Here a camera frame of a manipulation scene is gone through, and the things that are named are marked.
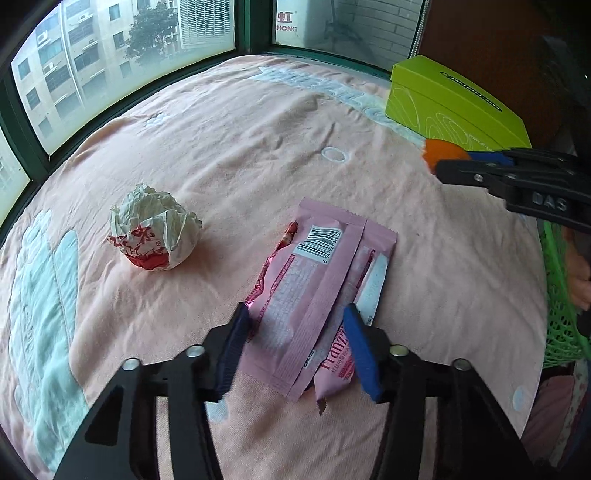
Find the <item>right hand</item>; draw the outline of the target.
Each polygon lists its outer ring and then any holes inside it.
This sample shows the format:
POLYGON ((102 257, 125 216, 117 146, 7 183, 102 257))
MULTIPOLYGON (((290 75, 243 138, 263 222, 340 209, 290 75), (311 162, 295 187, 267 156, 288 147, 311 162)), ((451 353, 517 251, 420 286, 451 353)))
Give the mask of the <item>right hand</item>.
POLYGON ((588 311, 591 301, 590 265, 576 249, 574 231, 563 227, 562 233, 567 246, 565 265, 571 301, 581 310, 588 311))

